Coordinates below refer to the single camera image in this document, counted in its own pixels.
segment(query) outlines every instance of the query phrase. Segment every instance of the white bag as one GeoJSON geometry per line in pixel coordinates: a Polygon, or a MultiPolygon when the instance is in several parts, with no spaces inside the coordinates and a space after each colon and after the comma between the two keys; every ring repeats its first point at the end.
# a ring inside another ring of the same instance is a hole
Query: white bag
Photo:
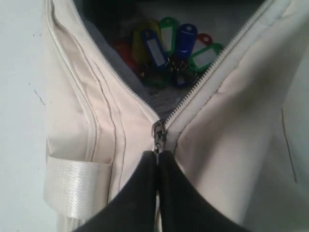
{"type": "MultiPolygon", "coordinates": [[[[293,165],[308,151],[291,157],[282,121],[308,44],[309,1],[218,2],[138,3],[150,18],[193,23],[226,45],[166,118],[165,149],[233,222],[252,231],[309,231],[308,163],[293,165]]],[[[108,29],[113,19],[105,21],[108,29]]],[[[59,215],[59,231],[70,231],[121,190],[143,151],[154,148],[152,125],[160,117],[135,74],[83,15],[83,4],[46,0],[44,29],[44,197],[59,215]]]]}

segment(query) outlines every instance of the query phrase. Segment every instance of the zipper slider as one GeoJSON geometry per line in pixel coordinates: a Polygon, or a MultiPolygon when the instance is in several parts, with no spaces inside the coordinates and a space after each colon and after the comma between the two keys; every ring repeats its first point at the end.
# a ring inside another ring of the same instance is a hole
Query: zipper slider
{"type": "Polygon", "coordinates": [[[154,154],[159,158],[159,154],[164,150],[167,131],[165,129],[165,120],[159,120],[153,124],[152,136],[154,138],[154,154]]]}

